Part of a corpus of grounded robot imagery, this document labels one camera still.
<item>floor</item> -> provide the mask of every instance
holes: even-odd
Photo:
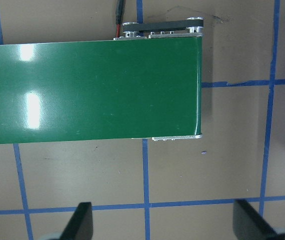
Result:
[[[0,45],[111,40],[115,6],[0,0]],[[0,240],[61,232],[84,201],[94,240],[235,240],[237,198],[285,227],[285,0],[127,0],[123,21],[198,16],[203,138],[0,145]]]

